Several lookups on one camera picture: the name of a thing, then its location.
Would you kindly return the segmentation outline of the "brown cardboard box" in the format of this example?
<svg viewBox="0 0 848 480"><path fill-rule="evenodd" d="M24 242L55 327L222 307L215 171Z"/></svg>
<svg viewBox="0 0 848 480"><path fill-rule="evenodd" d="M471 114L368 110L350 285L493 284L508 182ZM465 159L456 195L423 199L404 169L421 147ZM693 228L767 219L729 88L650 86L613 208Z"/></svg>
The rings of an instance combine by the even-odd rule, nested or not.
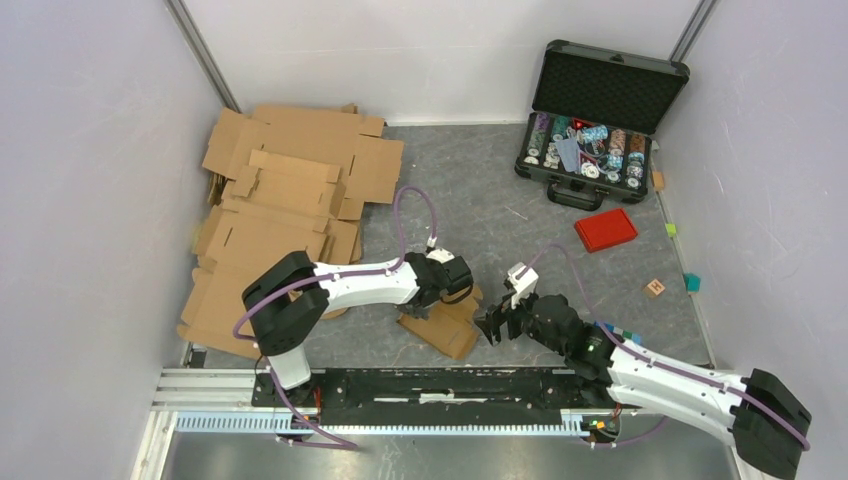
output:
<svg viewBox="0 0 848 480"><path fill-rule="evenodd" d="M482 300L482 291L478 286L473 286L438 301L429 310L427 318L402 314L397 323L441 354L453 360L462 360L479 337L473 318Z"/></svg>

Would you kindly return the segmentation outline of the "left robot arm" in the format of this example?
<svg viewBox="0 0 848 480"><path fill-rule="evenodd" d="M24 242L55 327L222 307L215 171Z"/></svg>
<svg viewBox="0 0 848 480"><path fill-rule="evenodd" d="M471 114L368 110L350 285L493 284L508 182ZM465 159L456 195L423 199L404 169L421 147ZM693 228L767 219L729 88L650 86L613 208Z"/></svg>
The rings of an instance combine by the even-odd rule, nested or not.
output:
<svg viewBox="0 0 848 480"><path fill-rule="evenodd" d="M443 298L465 294L472 287L468 264L444 249L357 265L313 262L306 252L295 251L243 290L246 312L237 324L251 326L252 341L276 376L276 394L297 408L314 394L303 344L325 314L378 304L424 313Z"/></svg>

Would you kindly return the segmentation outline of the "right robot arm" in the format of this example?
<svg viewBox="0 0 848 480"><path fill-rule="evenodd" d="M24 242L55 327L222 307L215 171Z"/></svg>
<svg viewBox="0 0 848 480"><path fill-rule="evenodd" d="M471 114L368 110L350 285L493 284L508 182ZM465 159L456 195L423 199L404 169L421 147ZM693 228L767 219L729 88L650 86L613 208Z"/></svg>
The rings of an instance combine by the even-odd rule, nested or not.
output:
<svg viewBox="0 0 848 480"><path fill-rule="evenodd" d="M505 297L474 323L491 344L527 336L560 355L585 405L634 406L688 424L774 478L795 478L810 448L810 411L766 370L739 375L660 355L583 320L563 295Z"/></svg>

